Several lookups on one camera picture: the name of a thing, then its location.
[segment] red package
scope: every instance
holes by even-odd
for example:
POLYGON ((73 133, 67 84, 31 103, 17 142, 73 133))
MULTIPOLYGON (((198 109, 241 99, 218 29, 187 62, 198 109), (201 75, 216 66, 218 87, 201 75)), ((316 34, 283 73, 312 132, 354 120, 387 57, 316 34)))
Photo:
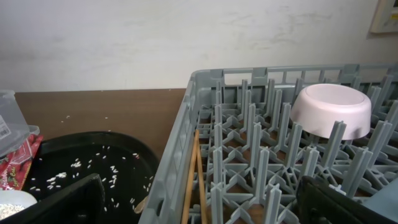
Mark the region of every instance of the red package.
POLYGON ((0 161, 0 188, 20 190, 24 186, 33 158, 43 141, 43 136, 31 134, 20 148, 0 161))

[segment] black plastic tray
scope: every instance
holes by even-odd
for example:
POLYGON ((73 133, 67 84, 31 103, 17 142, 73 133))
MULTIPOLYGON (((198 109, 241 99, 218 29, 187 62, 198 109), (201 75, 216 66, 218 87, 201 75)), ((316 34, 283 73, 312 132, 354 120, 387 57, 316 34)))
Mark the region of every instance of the black plastic tray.
POLYGON ((106 177, 102 184, 105 189, 107 212, 101 209, 100 223, 125 223, 126 220, 129 223, 138 223, 140 215, 134 213, 130 200, 134 198, 134 205, 137 206, 149 194, 144 185, 147 187, 152 183, 154 178, 150 178, 155 176, 158 165, 159 161, 152 151, 130 136, 112 132, 71 134, 41 144, 22 190, 40 201, 77 180, 97 173, 101 179, 106 177), (137 153, 139 159, 133 156, 133 153, 137 153), (71 167, 77 158, 81 161, 81 166, 71 167), (111 166, 115 166, 119 172, 112 172, 111 166), (61 172, 66 172, 67 177, 57 178, 54 188, 49 190, 47 186, 50 182, 47 180, 61 172), (115 187, 111 189, 112 184, 109 181, 113 175, 117 175, 117 179, 115 187), (30 190, 33 186, 40 188, 40 192, 30 190))

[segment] brown countertop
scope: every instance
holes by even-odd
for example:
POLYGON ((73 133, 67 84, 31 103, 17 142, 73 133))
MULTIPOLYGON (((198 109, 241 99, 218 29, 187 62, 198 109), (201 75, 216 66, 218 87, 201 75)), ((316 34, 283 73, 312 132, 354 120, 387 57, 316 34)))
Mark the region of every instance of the brown countertop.
POLYGON ((16 99, 26 122, 37 125, 44 139, 111 130, 138 138, 160 159, 184 92, 174 89, 16 93, 16 99))

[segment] dish rack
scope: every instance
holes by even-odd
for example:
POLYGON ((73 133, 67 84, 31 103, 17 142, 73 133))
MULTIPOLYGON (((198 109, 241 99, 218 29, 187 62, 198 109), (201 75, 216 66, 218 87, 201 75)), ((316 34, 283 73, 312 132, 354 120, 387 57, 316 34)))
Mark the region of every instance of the dish rack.
MULTIPOLYGON (((139 223, 180 223, 195 129, 209 223, 299 223, 295 192, 303 175, 365 202, 398 177, 397 81, 393 63, 194 72, 139 223), (228 85, 231 74, 248 80, 228 85), (298 93, 315 83, 346 85, 368 95, 370 133, 342 141, 345 125, 336 121, 330 138, 323 139, 292 123, 298 93)), ((195 173, 192 224, 200 223, 197 189, 195 173)))

